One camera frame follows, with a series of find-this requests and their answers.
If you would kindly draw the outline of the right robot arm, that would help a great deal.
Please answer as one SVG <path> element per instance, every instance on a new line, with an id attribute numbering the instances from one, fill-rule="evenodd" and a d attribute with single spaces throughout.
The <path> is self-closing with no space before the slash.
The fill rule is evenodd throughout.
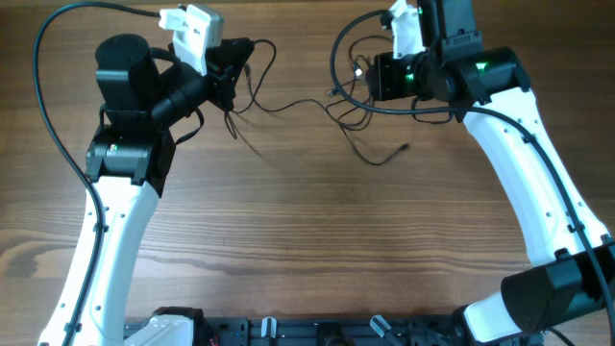
<path id="1" fill-rule="evenodd" d="M 369 70 L 372 97 L 447 103 L 490 160 L 522 229 L 531 267 L 463 309 L 469 339 L 487 344 L 612 312 L 613 238 L 556 153 L 517 55 L 483 47 L 468 1 L 398 1 L 380 19 L 393 49 Z"/>

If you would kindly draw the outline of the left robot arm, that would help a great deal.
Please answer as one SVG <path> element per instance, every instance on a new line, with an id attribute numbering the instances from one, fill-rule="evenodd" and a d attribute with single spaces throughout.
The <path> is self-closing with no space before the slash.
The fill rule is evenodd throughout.
<path id="1" fill-rule="evenodd" d="M 229 113 L 235 85 L 255 50 L 223 39 L 205 52 L 203 72 L 180 46 L 152 47 L 138 35 L 103 41 L 95 52 L 104 98 L 86 151 L 86 210 L 66 282 L 38 339 L 41 345 L 124 345 L 124 317 L 139 245 L 164 190 L 177 146 L 170 129 L 205 103 Z"/>

